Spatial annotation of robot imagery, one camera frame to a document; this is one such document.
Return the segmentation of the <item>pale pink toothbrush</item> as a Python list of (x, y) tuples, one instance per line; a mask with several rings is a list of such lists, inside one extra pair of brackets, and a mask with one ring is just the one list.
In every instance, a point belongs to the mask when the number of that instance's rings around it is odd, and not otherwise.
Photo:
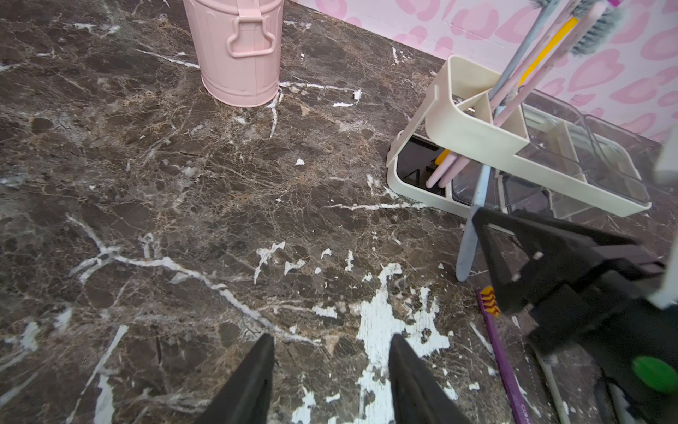
[[(525, 53), (523, 60), (517, 66), (517, 69), (510, 76), (504, 87), (499, 91), (492, 101), (489, 100), (491, 111), (496, 111), (501, 105), (501, 102), (504, 101), (512, 92), (516, 91), (517, 84), (519, 83), (522, 73), (527, 70), (531, 61), (536, 58), (538, 55), (538, 49), (542, 49), (546, 45), (548, 39), (554, 33), (554, 30), (547, 30), (547, 33), (543, 35), (538, 41), (538, 45), (531, 51), (527, 51)], [(426, 181), (426, 188), (433, 188), (434, 186), (442, 188), (446, 187), (446, 185), (450, 183), (450, 180), (455, 178), (470, 162), (471, 159), (468, 157), (457, 155), (456, 153), (446, 149), (436, 159), (435, 163), (437, 164), (437, 168)]]

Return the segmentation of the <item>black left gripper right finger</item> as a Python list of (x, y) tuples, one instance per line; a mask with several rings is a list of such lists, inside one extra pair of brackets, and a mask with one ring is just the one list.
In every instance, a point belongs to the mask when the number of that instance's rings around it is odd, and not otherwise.
[(390, 342), (388, 372), (397, 424), (469, 424), (400, 334)]

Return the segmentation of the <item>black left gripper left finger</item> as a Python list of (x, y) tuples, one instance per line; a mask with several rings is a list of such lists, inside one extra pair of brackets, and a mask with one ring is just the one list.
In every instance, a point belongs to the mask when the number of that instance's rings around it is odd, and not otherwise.
[(274, 366), (275, 339), (265, 333), (195, 423), (266, 423)]

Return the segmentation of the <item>light blue toothbrush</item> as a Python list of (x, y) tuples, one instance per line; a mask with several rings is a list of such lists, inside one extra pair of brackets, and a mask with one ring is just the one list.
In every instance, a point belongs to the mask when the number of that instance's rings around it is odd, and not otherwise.
[(494, 99), (494, 97), (499, 93), (499, 91), (504, 87), (506, 82), (509, 80), (513, 72), (515, 72), (517, 66), (523, 60), (525, 53), (528, 51), (528, 48), (533, 43), (534, 39), (539, 35), (550, 15), (557, 9), (559, 3), (560, 3), (559, 0), (531, 1), (531, 4), (535, 8), (540, 10), (540, 14), (538, 15), (537, 19), (535, 19), (534, 23), (531, 25), (530, 30), (524, 37), (524, 40), (521, 42), (517, 51), (511, 58), (510, 62), (508, 62), (508, 65), (502, 72), (500, 79), (498, 79), (495, 86), (490, 90), (488, 94), (490, 101)]

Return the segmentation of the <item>grey blue toothbrush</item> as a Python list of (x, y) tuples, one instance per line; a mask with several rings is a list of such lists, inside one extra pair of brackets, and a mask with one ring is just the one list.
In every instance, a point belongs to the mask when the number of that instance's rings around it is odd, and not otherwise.
[(471, 273), (471, 267), (478, 246), (478, 234), (472, 220), (476, 212), (486, 204), (487, 189), (489, 187), (491, 172), (492, 168), (486, 164), (483, 164), (480, 168), (478, 182), (472, 198), (471, 210), (464, 228), (464, 235), (457, 256), (456, 279), (459, 282), (465, 282)]

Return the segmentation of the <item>cream toothbrush holder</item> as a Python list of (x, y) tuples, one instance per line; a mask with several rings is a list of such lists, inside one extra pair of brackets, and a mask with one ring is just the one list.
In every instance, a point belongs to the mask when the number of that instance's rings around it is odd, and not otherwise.
[(392, 142), (388, 186), (430, 208), (468, 217), (482, 169), (486, 205), (588, 222), (652, 206), (651, 183), (625, 145), (630, 134), (540, 91), (502, 125), (489, 94), (497, 72), (451, 56), (414, 118)]

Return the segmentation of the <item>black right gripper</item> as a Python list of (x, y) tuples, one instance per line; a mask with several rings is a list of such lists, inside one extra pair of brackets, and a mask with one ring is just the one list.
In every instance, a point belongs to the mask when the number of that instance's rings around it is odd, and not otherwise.
[(531, 309), (529, 340), (541, 353), (605, 335), (639, 335), (642, 346), (664, 339), (665, 311), (648, 298), (665, 266), (638, 240), (524, 210), (480, 208), (472, 222), (499, 309)]

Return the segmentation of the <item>pink pencil cup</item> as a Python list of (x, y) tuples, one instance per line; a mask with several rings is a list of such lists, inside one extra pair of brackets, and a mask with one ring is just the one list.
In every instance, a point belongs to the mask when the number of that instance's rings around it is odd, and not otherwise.
[(185, 0), (208, 93), (235, 107), (267, 104), (279, 90), (283, 0)]

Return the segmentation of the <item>olive grey toothbrush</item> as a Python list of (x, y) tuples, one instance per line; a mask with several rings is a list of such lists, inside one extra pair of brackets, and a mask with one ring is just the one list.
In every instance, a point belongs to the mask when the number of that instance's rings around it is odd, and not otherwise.
[(561, 396), (557, 381), (553, 372), (553, 365), (557, 362), (554, 356), (544, 357), (538, 351), (533, 351), (535, 358), (537, 359), (538, 364), (542, 370), (542, 373), (546, 379), (546, 384), (548, 391), (551, 395), (551, 399), (554, 404), (554, 409), (556, 411), (559, 424), (571, 424), (569, 417), (569, 408), (566, 403), (563, 401)]

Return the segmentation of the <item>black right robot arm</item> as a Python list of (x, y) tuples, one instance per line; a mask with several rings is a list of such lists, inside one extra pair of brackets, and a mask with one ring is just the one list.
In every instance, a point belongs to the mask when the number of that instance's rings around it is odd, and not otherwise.
[(648, 423), (677, 420), (677, 307), (653, 295), (665, 264), (635, 238), (525, 210), (480, 208), (478, 235), (504, 314), (527, 310), (545, 356), (584, 348)]

